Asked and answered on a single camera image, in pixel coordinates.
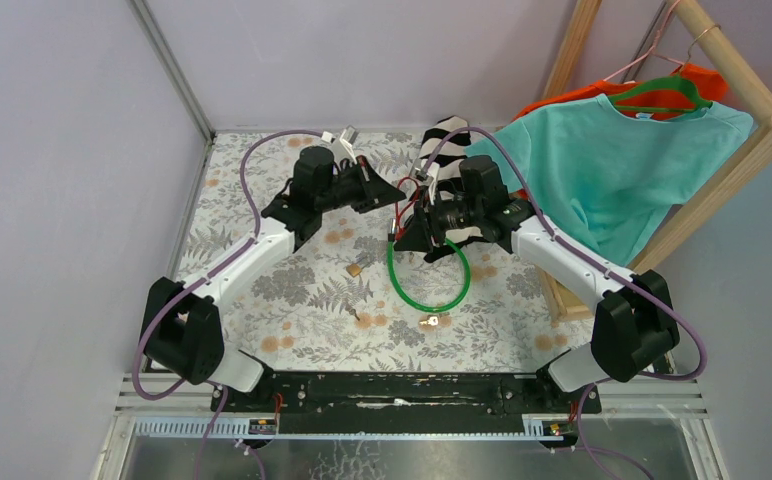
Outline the green cable lock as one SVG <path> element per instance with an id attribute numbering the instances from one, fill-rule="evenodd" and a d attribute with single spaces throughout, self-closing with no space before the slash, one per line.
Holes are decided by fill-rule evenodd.
<path id="1" fill-rule="evenodd" d="M 437 306 L 425 305 L 413 299 L 408 293 L 405 292 L 405 290 L 400 284 L 400 281 L 395 269 L 394 246 L 397 240 L 397 236 L 398 236 L 397 227 L 391 226 L 389 229 L 389 233 L 387 234 L 388 246 L 387 246 L 386 265 L 387 265 L 390 283 L 393 289 L 395 290 L 395 292 L 397 293 L 397 295 L 400 297 L 400 299 L 408 306 L 412 307 L 413 309 L 427 314 L 445 313 L 459 306 L 468 295 L 471 287 L 471 280 L 472 280 L 470 264 L 468 262 L 466 255 L 461 250 L 461 248 L 458 247 L 451 240 L 448 240 L 448 239 L 445 240 L 445 244 L 448 247 L 450 247 L 451 250 L 457 255 L 457 258 L 460 260 L 461 265 L 463 267 L 463 284 L 462 284 L 461 290 L 453 300 L 447 303 L 444 303 L 442 305 L 437 305 Z"/>

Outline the brass padlock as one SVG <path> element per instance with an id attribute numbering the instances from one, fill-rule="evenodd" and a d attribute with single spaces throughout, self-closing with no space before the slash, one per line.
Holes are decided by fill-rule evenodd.
<path id="1" fill-rule="evenodd" d="M 352 277 L 358 277 L 361 272 L 371 264 L 371 259 L 367 255 L 358 256 L 350 265 L 346 267 L 346 272 Z"/>

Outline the cable lock keys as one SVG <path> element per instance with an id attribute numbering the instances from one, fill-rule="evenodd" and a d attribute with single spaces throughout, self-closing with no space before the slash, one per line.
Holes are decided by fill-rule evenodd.
<path id="1" fill-rule="evenodd" d="M 434 331 L 441 326 L 441 318 L 437 315 L 427 316 L 419 321 L 419 328 L 423 331 Z"/>

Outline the red cable lock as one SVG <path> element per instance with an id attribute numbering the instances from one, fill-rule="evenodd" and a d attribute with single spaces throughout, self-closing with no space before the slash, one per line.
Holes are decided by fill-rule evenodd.
<path id="1" fill-rule="evenodd" d="M 399 227 L 402 227 L 402 217 L 414 206 L 415 202 L 417 201 L 418 191 L 421 186 L 422 183 L 419 180 L 410 176 L 405 176 L 398 181 L 397 188 L 399 192 L 406 194 L 405 203 L 403 205 L 396 203 L 394 207 L 395 220 Z"/>

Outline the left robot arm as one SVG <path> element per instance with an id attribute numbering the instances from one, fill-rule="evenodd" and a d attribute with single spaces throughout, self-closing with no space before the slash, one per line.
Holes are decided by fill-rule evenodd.
<path id="1" fill-rule="evenodd" d="M 286 186 L 258 216 L 260 229 L 242 238 L 205 273 L 150 287 L 137 357 L 148 358 L 192 385 L 234 390 L 250 411 L 271 401 L 266 367 L 224 340 L 222 316 L 236 298 L 276 263 L 292 256 L 321 228 L 326 212 L 350 207 L 363 214 L 404 200 L 362 156 L 321 146 L 301 151 Z"/>

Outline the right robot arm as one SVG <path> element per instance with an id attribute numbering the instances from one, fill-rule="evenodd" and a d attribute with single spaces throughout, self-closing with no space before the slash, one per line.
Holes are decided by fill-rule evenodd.
<path id="1" fill-rule="evenodd" d="M 459 172 L 462 187 L 454 198 L 432 194 L 417 204 L 393 247 L 430 253 L 448 232 L 476 227 L 484 241 L 533 263 L 580 299 L 594 316 L 591 340 L 539 369 L 541 407 L 559 412 L 576 390 L 605 378 L 627 382 L 678 345 L 668 285 L 659 274 L 636 274 L 603 259 L 528 201 L 511 198 L 490 157 L 470 157 Z"/>

